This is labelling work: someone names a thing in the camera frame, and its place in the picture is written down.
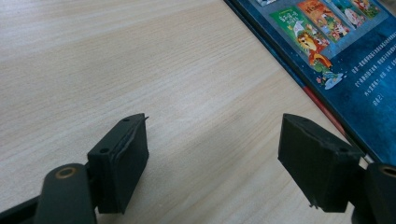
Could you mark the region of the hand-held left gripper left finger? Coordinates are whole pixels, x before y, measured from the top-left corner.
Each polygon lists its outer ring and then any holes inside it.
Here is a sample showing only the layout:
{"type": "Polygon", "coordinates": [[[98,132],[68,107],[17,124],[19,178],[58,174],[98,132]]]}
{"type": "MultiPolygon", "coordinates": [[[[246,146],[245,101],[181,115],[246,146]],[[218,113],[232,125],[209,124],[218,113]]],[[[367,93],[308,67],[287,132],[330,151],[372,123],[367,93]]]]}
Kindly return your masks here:
{"type": "Polygon", "coordinates": [[[88,153],[101,214],[124,213],[149,159],[146,116],[121,119],[88,153]]]}

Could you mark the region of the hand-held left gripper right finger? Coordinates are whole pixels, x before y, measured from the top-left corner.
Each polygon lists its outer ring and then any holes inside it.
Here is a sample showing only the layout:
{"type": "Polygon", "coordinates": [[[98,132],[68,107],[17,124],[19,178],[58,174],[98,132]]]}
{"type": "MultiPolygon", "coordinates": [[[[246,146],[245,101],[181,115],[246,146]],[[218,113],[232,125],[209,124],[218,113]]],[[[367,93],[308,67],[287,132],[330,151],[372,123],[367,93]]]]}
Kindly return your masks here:
{"type": "Polygon", "coordinates": [[[311,205],[325,212],[344,212],[349,203],[366,211],[362,153],[314,121],[285,114],[278,159],[311,205]]]}

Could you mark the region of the blue picture book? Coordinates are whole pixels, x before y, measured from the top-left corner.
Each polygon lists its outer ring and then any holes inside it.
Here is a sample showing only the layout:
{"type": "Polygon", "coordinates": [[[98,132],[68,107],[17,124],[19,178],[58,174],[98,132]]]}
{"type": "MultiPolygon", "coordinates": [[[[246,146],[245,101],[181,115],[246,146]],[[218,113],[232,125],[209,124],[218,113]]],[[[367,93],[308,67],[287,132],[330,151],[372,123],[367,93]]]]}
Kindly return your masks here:
{"type": "Polygon", "coordinates": [[[337,129],[396,166],[396,17],[378,0],[225,0],[337,129]]]}

